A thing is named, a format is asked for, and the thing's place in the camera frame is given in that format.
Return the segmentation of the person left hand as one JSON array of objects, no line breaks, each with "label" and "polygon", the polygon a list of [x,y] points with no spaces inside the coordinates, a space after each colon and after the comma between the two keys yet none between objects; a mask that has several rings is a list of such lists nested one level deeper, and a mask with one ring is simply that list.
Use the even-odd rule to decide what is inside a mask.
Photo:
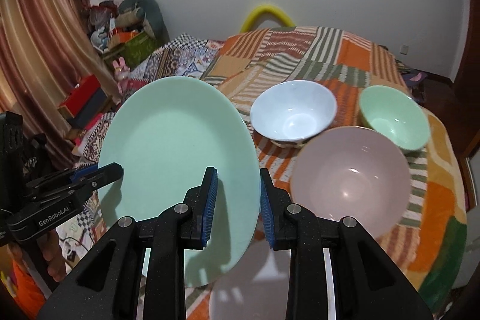
[{"label": "person left hand", "polygon": [[63,281],[67,274],[65,259],[59,246],[58,237],[57,231],[52,230],[38,241],[42,256],[47,262],[47,272],[55,282]]}]

